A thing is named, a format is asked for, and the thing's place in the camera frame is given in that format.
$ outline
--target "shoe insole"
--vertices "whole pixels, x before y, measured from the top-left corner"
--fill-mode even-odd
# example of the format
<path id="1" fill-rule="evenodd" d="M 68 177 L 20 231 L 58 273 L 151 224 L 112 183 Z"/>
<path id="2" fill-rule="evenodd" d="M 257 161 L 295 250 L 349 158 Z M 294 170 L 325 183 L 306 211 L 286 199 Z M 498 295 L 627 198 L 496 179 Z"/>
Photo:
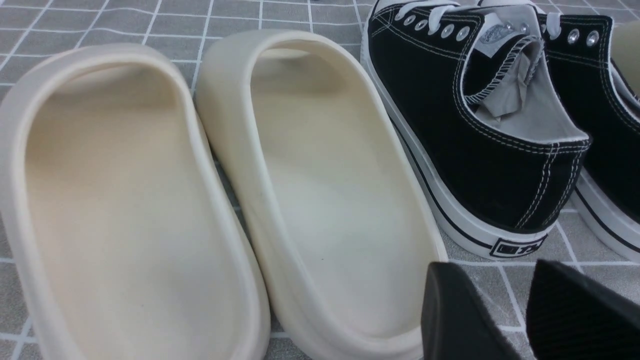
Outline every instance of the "shoe insole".
<path id="1" fill-rule="evenodd" d="M 436 254 L 371 95 L 346 76 L 320 57 L 269 50 L 253 71 L 253 109 L 315 295 L 352 331 L 388 338 L 419 326 Z"/>
<path id="2" fill-rule="evenodd" d="M 38 112 L 29 207 L 51 290 L 87 359 L 230 359 L 238 276 L 172 85 L 86 75 Z"/>

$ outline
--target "gray checkered surface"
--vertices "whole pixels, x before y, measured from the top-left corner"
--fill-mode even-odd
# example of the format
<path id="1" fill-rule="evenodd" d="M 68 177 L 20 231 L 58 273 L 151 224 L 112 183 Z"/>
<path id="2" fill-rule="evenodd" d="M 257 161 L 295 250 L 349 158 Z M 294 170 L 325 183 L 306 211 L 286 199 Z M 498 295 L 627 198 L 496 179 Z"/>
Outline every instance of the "gray checkered surface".
<path id="1" fill-rule="evenodd" d="M 374 0 L 0 0 L 0 100 L 31 67 L 69 49 L 135 42 L 157 49 L 195 88 L 202 53 L 217 39 L 250 29 L 298 29 L 324 35 L 359 57 L 363 21 Z M 473 0 L 461 0 L 472 3 Z M 640 0 L 536 0 L 546 12 L 640 19 Z M 226 178 L 231 201 L 241 209 Z M 469 274 L 486 306 L 524 359 L 533 359 L 524 314 L 538 258 L 573 266 L 640 303 L 640 266 L 616 255 L 585 226 L 571 203 L 542 248 L 517 261 L 494 262 L 465 252 L 443 234 L 453 262 Z M 266 359 L 308 359 L 271 315 Z M 0 222 L 0 360 L 41 359 Z"/>

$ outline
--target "shoelace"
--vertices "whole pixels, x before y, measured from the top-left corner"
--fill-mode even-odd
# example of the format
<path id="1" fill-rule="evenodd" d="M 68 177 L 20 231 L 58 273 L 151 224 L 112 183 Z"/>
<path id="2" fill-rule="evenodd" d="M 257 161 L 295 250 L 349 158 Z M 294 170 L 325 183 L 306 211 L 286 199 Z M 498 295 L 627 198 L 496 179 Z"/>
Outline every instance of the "shoelace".
<path id="1" fill-rule="evenodd" d="M 536 10 L 539 13 L 544 13 L 544 11 L 538 5 L 534 4 L 530 0 L 513 0 L 513 3 L 531 4 L 535 6 Z M 396 15 L 396 20 L 402 19 L 409 11 L 421 6 L 437 6 L 436 8 L 432 9 L 428 19 L 429 31 L 432 33 L 438 31 L 438 28 L 440 27 L 440 20 L 442 19 L 444 14 L 448 12 L 458 12 L 462 10 L 468 10 L 470 8 L 475 8 L 475 6 L 459 6 L 458 3 L 451 0 L 416 1 L 412 3 L 406 3 L 404 6 L 402 6 L 398 11 L 398 14 Z M 547 15 L 547 23 L 545 24 L 545 29 L 549 32 L 549 36 L 551 37 L 551 39 L 555 39 L 560 36 L 560 13 L 549 13 Z"/>
<path id="2" fill-rule="evenodd" d="M 501 3 L 495 1 L 485 1 L 482 6 L 494 6 L 494 5 L 533 5 L 538 13 L 545 13 L 538 5 L 534 4 L 531 0 L 505 0 Z M 549 37 L 553 40 L 560 36 L 560 13 L 547 14 L 547 22 L 544 24 L 542 32 L 549 32 Z"/>
<path id="3" fill-rule="evenodd" d="M 445 13 L 475 8 L 475 6 L 459 6 L 458 3 L 451 0 L 416 1 L 413 3 L 406 3 L 401 7 L 396 15 L 396 20 L 402 19 L 409 11 L 420 6 L 437 6 L 436 8 L 433 8 L 429 14 L 429 19 L 427 21 L 429 31 L 432 33 L 438 31 L 438 28 L 440 27 L 440 19 L 442 19 Z"/>

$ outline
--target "black shoe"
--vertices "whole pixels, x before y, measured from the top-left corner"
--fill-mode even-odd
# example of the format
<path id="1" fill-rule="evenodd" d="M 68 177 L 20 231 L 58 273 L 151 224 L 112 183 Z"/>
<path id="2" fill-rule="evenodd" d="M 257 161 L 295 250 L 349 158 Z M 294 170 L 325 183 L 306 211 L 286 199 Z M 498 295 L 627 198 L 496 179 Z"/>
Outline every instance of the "black shoe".
<path id="1" fill-rule="evenodd" d="M 560 100 L 576 125 L 593 136 L 572 201 L 602 242 L 640 262 L 640 101 L 632 90 L 640 91 L 640 67 L 637 57 L 625 58 L 627 47 L 640 41 L 640 26 L 623 25 L 612 37 L 607 16 L 538 17 Z M 635 84 L 625 81 L 612 51 L 614 59 L 620 54 L 621 67 L 630 65 L 626 70 Z"/>
<path id="2" fill-rule="evenodd" d="M 490 259 L 537 250 L 591 140 L 559 102 L 531 6 L 379 0 L 361 62 L 442 229 Z"/>

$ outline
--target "white rubber sole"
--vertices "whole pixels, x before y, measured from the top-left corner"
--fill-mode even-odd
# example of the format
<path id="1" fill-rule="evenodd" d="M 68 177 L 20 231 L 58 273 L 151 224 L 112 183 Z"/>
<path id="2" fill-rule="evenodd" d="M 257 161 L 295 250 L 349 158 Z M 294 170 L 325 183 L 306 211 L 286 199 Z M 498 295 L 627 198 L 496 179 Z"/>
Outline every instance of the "white rubber sole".
<path id="1" fill-rule="evenodd" d="M 571 200 L 596 236 L 625 258 L 640 263 L 640 224 L 617 207 L 582 169 Z"/>
<path id="2" fill-rule="evenodd" d="M 483 258 L 493 260 L 519 258 L 538 250 L 553 225 L 534 234 L 517 234 L 499 229 L 466 210 L 442 181 L 429 155 L 394 104 L 373 67 L 367 36 L 369 19 L 373 11 L 374 8 L 371 9 L 365 23 L 360 63 L 369 73 L 380 93 L 438 225 L 458 245 Z"/>

